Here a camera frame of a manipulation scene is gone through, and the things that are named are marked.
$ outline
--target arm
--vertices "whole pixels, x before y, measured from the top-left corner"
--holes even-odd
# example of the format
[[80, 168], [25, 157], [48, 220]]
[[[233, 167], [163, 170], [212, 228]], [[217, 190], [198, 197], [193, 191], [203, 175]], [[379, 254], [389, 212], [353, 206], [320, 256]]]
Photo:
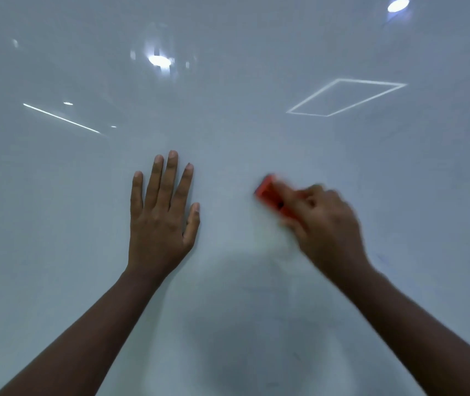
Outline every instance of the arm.
[[349, 299], [423, 390], [470, 395], [470, 345], [406, 297], [371, 266], [359, 222], [335, 191], [304, 190], [305, 199], [276, 183], [300, 218], [285, 219], [301, 250]]
[[95, 395], [152, 295], [192, 249], [199, 205], [193, 204], [182, 235], [188, 165], [173, 196], [178, 155], [157, 156], [142, 197], [143, 174], [136, 172], [130, 198], [129, 261], [125, 272], [97, 302], [0, 390], [0, 396]]

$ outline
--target forearm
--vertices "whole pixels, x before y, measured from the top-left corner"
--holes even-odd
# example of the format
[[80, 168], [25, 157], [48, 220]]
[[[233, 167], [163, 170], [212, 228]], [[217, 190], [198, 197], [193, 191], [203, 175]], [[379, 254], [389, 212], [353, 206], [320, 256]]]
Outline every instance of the forearm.
[[429, 395], [470, 395], [470, 346], [371, 270], [338, 286]]
[[94, 395], [157, 286], [124, 273], [72, 326], [0, 390], [12, 395]]

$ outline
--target left hand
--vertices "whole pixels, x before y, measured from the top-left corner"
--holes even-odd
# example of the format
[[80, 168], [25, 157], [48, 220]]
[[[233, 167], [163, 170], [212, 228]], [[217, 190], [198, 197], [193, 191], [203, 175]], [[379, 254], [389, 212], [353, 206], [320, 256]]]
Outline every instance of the left hand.
[[178, 153], [171, 151], [163, 172], [164, 158], [156, 156], [142, 197], [143, 174], [136, 172], [130, 195], [129, 262], [125, 272], [140, 274], [159, 286], [191, 251], [200, 224], [200, 205], [191, 206], [182, 233], [187, 194], [193, 179], [188, 164], [174, 192]]

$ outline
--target hand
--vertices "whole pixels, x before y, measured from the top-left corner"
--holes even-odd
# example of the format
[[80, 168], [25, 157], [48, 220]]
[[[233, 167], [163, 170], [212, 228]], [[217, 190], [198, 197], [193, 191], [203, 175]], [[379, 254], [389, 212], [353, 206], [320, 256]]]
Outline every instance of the hand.
[[136, 172], [130, 195], [130, 243], [126, 272], [145, 275], [160, 285], [195, 243], [200, 224], [200, 205], [191, 206], [182, 234], [187, 194], [193, 179], [188, 164], [173, 196], [178, 153], [171, 151], [165, 173], [163, 156], [156, 156], [145, 200], [142, 197], [143, 174]]
[[328, 279], [355, 279], [371, 269], [364, 249], [360, 223], [338, 192], [314, 185], [294, 191], [283, 182], [274, 187], [300, 221], [283, 219], [297, 238], [299, 247]]

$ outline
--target red eraser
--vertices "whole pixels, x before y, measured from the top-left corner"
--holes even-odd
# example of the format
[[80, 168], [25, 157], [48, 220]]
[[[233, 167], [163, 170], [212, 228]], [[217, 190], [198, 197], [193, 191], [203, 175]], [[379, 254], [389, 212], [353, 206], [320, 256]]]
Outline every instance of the red eraser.
[[274, 189], [274, 179], [274, 174], [266, 175], [259, 187], [255, 190], [255, 196], [282, 216], [298, 220], [295, 214], [288, 207], [285, 207], [283, 199]]

